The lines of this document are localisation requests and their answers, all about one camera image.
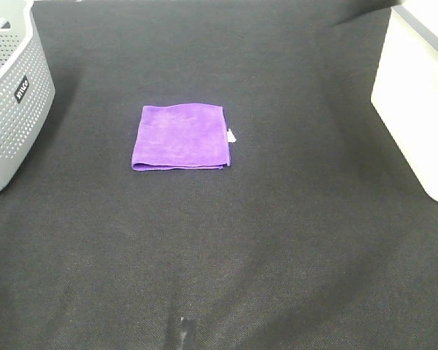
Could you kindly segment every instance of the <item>table surface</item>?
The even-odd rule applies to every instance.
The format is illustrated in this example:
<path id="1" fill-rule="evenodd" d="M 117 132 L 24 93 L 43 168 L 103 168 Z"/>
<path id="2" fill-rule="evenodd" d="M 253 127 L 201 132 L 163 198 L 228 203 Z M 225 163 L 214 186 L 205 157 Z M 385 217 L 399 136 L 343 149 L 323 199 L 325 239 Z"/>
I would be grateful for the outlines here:
<path id="1" fill-rule="evenodd" d="M 369 98 L 389 11 L 39 2 L 56 87 L 0 193 L 0 349 L 438 349 L 438 203 Z M 130 168 L 144 105 L 224 106 L 222 171 Z"/>

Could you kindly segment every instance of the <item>black label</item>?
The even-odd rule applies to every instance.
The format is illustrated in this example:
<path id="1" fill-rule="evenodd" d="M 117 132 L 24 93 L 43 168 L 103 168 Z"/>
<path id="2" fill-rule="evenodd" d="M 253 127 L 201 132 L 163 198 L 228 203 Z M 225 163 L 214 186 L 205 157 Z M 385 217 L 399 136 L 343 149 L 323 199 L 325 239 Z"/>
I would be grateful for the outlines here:
<path id="1" fill-rule="evenodd" d="M 26 91 L 28 91 L 28 89 L 29 89 L 29 80 L 25 75 L 23 80 L 21 80 L 20 85 L 18 86 L 18 88 L 15 91 L 15 98 L 19 104 L 23 100 L 24 95 L 26 94 Z"/>

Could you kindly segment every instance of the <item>purple microfiber towel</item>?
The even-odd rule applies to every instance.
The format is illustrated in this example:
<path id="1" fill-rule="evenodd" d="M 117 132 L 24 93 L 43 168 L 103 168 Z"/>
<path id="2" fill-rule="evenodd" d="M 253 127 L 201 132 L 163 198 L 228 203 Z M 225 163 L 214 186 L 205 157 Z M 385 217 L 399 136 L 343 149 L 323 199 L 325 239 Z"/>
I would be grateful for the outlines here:
<path id="1" fill-rule="evenodd" d="M 231 165 L 223 108 L 144 106 L 131 166 L 137 171 L 222 169 Z"/>

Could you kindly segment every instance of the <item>towel label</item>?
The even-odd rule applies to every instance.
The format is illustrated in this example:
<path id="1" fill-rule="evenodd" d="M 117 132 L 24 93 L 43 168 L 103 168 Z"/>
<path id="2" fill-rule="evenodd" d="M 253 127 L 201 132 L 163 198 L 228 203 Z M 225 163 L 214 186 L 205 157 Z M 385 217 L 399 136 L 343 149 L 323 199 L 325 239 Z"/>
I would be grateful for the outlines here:
<path id="1" fill-rule="evenodd" d="M 230 143 L 230 144 L 233 144 L 234 142 L 237 142 L 237 139 L 235 139 L 235 136 L 232 133 L 231 129 L 227 130 L 227 142 Z"/>
<path id="2" fill-rule="evenodd" d="M 15 98 L 19 104 L 23 100 L 24 95 L 26 94 L 26 91 L 28 91 L 28 89 L 29 89 L 29 80 L 25 75 L 23 80 L 21 80 L 20 85 L 18 86 L 18 88 L 15 91 Z"/>

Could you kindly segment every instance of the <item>gray plastic basket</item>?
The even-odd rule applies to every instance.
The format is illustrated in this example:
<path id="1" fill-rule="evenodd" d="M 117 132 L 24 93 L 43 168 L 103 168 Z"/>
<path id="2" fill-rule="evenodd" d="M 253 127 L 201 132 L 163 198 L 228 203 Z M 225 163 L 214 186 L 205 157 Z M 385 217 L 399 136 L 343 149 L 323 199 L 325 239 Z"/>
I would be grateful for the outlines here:
<path id="1" fill-rule="evenodd" d="M 55 95 L 31 13 L 33 1 L 0 0 L 0 190 L 31 148 Z"/>

